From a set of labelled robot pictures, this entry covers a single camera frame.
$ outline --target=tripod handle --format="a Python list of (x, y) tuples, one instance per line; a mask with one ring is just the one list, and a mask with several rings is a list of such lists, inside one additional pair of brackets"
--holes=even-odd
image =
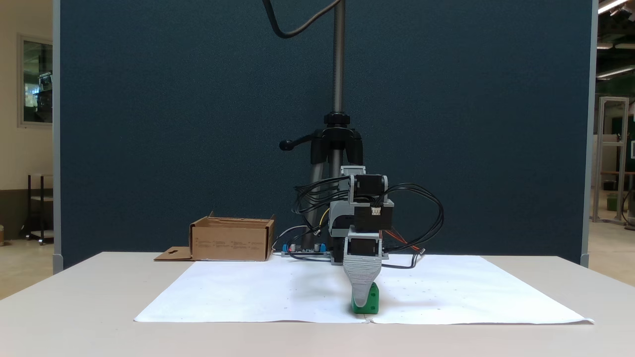
[(304, 135), (303, 137), (296, 140), (282, 140), (278, 146), (282, 151), (291, 151), (294, 147), (308, 142), (313, 138), (313, 134)]

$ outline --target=table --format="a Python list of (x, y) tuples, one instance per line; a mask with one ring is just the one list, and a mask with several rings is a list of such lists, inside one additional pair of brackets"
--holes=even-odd
[[(633, 356), (635, 287), (557, 257), (484, 258), (596, 325), (137, 323), (192, 262), (101, 253), (0, 300), (0, 356)], [(313, 350), (285, 347), (304, 339)]]

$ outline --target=wire bundle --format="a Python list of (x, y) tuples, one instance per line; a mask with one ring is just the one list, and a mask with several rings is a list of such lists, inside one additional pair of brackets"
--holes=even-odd
[[(302, 219), (305, 222), (305, 226), (307, 227), (307, 230), (306, 232), (291, 238), (287, 242), (287, 247), (290, 247), (294, 241), (304, 236), (305, 234), (319, 234), (320, 230), (327, 225), (326, 222), (323, 223), (324, 216), (326, 216), (326, 212), (322, 216), (320, 225), (318, 227), (312, 227), (311, 223), (306, 219), (305, 214), (311, 211), (320, 209), (321, 207), (328, 206), (330, 205), (331, 202), (348, 199), (349, 190), (348, 189), (340, 190), (338, 185), (340, 181), (348, 180), (348, 179), (349, 179), (348, 176), (333, 177), (329, 179), (326, 178), (324, 180), (320, 180), (309, 185), (295, 187), (297, 197), (295, 201), (295, 207), (294, 209), (292, 209), (292, 211), (293, 213), (296, 213), (302, 216)], [(443, 205), (441, 204), (440, 200), (435, 195), (433, 195), (433, 193), (428, 191), (426, 188), (422, 187), (421, 185), (413, 184), (413, 183), (404, 183), (404, 184), (398, 184), (398, 185), (389, 187), (386, 191), (384, 191), (381, 195), (377, 196), (376, 198), (369, 197), (369, 196), (361, 196), (361, 197), (356, 196), (356, 199), (358, 198), (367, 199), (368, 201), (371, 202), (370, 203), (371, 206), (381, 207), (382, 202), (384, 198), (386, 197), (386, 195), (390, 193), (401, 192), (401, 191), (414, 192), (415, 194), (421, 197), (424, 197), (428, 199), (429, 201), (432, 201), (438, 207), (438, 214), (434, 223), (430, 226), (430, 228), (428, 228), (426, 232), (424, 232), (419, 237), (417, 237), (416, 239), (410, 242), (407, 242), (398, 234), (393, 234), (390, 231), (385, 231), (388, 235), (392, 236), (394, 239), (403, 243), (402, 246), (385, 249), (384, 250), (385, 253), (400, 252), (408, 248), (412, 248), (415, 251), (415, 253), (412, 255), (412, 261), (410, 266), (394, 266), (390, 264), (382, 264), (382, 266), (396, 268), (396, 269), (411, 269), (416, 266), (417, 259), (423, 256), (425, 252), (425, 249), (419, 248), (417, 245), (421, 245), (428, 242), (441, 230), (441, 227), (443, 226), (445, 217), (444, 217)], [(298, 257), (295, 254), (293, 254), (293, 252), (291, 252), (290, 250), (288, 251), (288, 254), (291, 257), (298, 260), (309, 260), (309, 261), (317, 261), (317, 262), (329, 261), (324, 259), (310, 259), (305, 257)]]
[(443, 205), (441, 204), (439, 199), (435, 195), (433, 195), (430, 191), (422, 187), (421, 185), (412, 184), (412, 183), (398, 184), (398, 185), (389, 187), (388, 190), (384, 191), (384, 193), (382, 193), (380, 196), (377, 197), (377, 199), (375, 199), (375, 201), (371, 204), (371, 206), (379, 207), (381, 205), (381, 202), (384, 196), (386, 196), (389, 193), (401, 192), (401, 191), (414, 192), (418, 194), (419, 196), (423, 196), (427, 198), (428, 200), (432, 201), (433, 203), (437, 205), (438, 213), (434, 223), (430, 226), (430, 228), (425, 233), (423, 233), (417, 239), (414, 239), (413, 241), (407, 244), (404, 244), (402, 246), (398, 246), (395, 248), (386, 249), (385, 250), (386, 253), (398, 252), (400, 250), (408, 249), (411, 246), (421, 245), (423, 243), (428, 242), (430, 239), (432, 239), (432, 237), (434, 237), (441, 230), (441, 227), (443, 227), (443, 222), (445, 219), (443, 215)]

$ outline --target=green cube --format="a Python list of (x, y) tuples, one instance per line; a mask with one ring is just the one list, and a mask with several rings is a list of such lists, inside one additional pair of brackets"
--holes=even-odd
[(379, 288), (377, 284), (373, 283), (370, 286), (368, 292), (368, 300), (366, 305), (359, 307), (355, 305), (355, 299), (351, 297), (351, 304), (353, 306), (353, 313), (356, 314), (377, 314), (379, 312)]

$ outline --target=open cardboard box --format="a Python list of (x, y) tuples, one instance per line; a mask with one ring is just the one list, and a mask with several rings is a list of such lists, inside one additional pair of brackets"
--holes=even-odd
[(154, 260), (248, 260), (263, 262), (271, 254), (276, 216), (270, 219), (214, 217), (190, 224), (190, 246), (173, 246)]

